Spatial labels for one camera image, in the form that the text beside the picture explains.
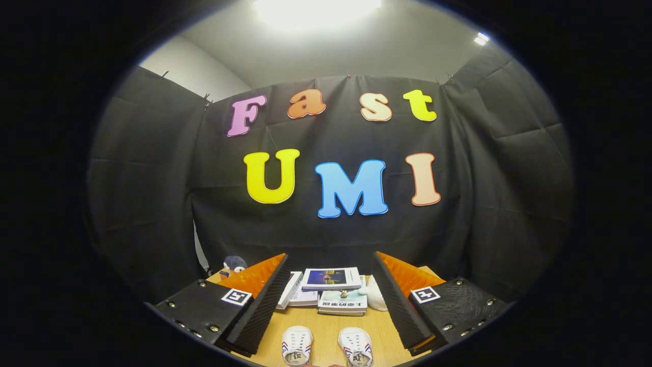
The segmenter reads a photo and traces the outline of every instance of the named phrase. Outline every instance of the stuffed penguin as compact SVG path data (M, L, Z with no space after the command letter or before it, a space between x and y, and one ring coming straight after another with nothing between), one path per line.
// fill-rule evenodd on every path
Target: stuffed penguin
M359 292L361 295L367 295L367 303L369 303L371 308L378 311L387 311L387 305L385 304L383 295L380 293L374 276L369 277L367 286L360 288Z
M240 256L227 256L222 263L224 268L220 271L220 277L226 279L234 273L239 273L247 268L245 260Z

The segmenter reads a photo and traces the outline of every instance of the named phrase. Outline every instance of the table surface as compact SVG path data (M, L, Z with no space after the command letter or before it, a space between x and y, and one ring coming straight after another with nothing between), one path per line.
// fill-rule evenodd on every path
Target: table surface
M422 266L420 269L435 274L427 266ZM219 283L219 273L207 280ZM281 357L281 337L285 330L295 325L307 327L312 332L314 341L310 352L310 363L315 366L347 365L344 352L337 344L340 330L346 327L359 327L369 334L374 353L374 367L396 366L430 353L428 351L412 357L409 351L403 348L387 311L377 311L368 307L364 316L337 316L318 314L317 306L309 306L275 310L265 335L258 345L258 352L250 358L234 354L263 366L285 367Z

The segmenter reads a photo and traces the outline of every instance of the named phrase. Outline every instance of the sneaker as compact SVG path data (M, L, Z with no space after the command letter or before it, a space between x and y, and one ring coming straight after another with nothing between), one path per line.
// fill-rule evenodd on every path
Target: sneaker
M306 327L290 327L283 333L281 355L288 366L310 364L312 333Z
M346 354L349 367L370 367L374 364L371 354L371 338L361 328L344 328L337 342Z

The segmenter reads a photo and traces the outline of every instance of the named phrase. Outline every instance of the black fabric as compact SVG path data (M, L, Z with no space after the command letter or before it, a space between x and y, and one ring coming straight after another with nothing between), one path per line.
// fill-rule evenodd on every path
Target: black fabric
M87 175L98 251L143 300L204 278L187 198L201 97L138 67L107 104Z
M290 119L289 98L310 88L322 92L326 110ZM432 96L435 121L411 113L402 95L413 89ZM361 116L359 98L367 92L389 99L391 120ZM267 104L248 124L249 132L227 137L231 104L258 95L265 95ZM265 183L276 188L280 163L274 155L288 148L301 153L294 194L280 204L254 201L243 157L269 153ZM381 251L428 265L445 279L466 276L509 302L527 290L568 233L573 197L568 151L559 117L536 81L488 45L444 86L336 76L277 84L215 103L194 152L192 210L211 264L228 255L253 264L286 252L293 270L358 266L364 274L373 251ZM421 152L436 157L441 201L417 207L405 157ZM318 217L322 194L315 166L340 163L352 180L367 159L386 164L383 195L389 211Z
M445 90L471 152L467 278L510 302L529 289L568 236L574 208L569 142L545 92L493 44Z

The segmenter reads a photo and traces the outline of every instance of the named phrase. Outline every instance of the letter m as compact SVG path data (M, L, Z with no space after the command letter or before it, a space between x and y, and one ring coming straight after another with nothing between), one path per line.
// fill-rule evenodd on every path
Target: letter m
M335 162L322 163L315 167L315 172L321 176L322 201L317 212L322 218L335 218L342 211L336 206L337 197L348 215L355 211L360 197L363 204L360 214L383 214L389 209L383 201L383 169L385 162L372 159L360 165L353 183L346 176L342 167Z

